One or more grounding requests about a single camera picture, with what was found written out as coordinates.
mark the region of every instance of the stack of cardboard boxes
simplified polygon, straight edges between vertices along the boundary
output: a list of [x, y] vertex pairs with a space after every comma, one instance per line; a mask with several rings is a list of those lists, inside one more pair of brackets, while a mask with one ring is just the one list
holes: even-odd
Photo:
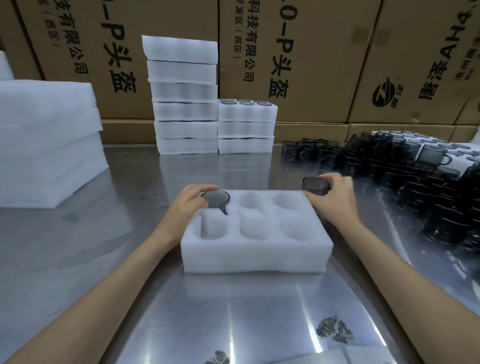
[[276, 143], [378, 129], [467, 141], [479, 20], [472, 0], [7, 0], [0, 36], [17, 77], [38, 60], [47, 80], [92, 83], [107, 144], [155, 143], [142, 34], [218, 41], [219, 97], [278, 105]]

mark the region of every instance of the stack of foam trays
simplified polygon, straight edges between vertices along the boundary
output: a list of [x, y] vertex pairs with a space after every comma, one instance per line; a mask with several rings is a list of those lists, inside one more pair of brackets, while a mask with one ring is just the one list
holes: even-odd
[[218, 101], [220, 154], [271, 153], [278, 107], [266, 101]]
[[218, 153], [217, 42], [142, 36], [162, 155]]
[[55, 208], [108, 168], [91, 84], [0, 81], [0, 207]]

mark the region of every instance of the metal table surface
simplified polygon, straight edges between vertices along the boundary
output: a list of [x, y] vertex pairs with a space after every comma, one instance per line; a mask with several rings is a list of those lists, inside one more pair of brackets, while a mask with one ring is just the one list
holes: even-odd
[[[0, 209], [0, 362], [135, 249], [188, 183], [300, 188], [315, 163], [272, 155], [159, 156], [105, 148], [110, 169], [54, 210]], [[363, 222], [423, 274], [480, 312], [478, 261], [422, 239], [393, 198], [355, 182]], [[267, 364], [340, 350], [347, 362], [420, 363], [365, 269], [338, 236], [324, 275], [186, 276], [180, 249], [145, 284], [104, 363]]]

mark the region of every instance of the hand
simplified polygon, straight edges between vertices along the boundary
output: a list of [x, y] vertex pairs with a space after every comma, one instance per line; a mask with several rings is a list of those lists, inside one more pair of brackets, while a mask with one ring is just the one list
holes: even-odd
[[167, 235], [171, 245], [169, 249], [180, 243], [193, 214], [208, 207], [207, 201], [199, 196], [200, 193], [215, 190], [218, 190], [218, 186], [214, 184], [189, 184], [179, 193], [155, 229], [158, 234]]
[[318, 178], [329, 181], [332, 189], [325, 196], [303, 191], [312, 206], [339, 230], [360, 222], [352, 178], [342, 177], [338, 173], [326, 173]]

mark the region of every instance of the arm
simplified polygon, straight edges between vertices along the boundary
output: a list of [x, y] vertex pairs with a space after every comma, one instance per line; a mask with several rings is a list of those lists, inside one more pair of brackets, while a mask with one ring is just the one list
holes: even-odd
[[338, 173], [320, 176], [332, 190], [305, 192], [355, 250], [426, 364], [480, 360], [480, 317], [407, 264], [360, 221], [353, 183]]
[[198, 194], [217, 188], [185, 187], [147, 240], [5, 364], [98, 363], [147, 278], [180, 242], [195, 211], [208, 207]]

